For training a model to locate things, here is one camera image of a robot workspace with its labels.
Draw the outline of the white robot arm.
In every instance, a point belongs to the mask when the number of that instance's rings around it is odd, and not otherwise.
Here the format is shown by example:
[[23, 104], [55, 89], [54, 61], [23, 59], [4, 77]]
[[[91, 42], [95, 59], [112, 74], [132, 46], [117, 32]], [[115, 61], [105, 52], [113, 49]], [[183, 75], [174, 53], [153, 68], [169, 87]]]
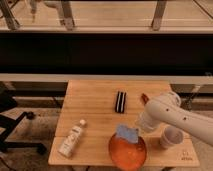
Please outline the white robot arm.
[[213, 146], [213, 118], [182, 109], [181, 99], [175, 92], [153, 98], [142, 94], [141, 100], [144, 111], [139, 114], [136, 124], [142, 131], [154, 132], [164, 122]]

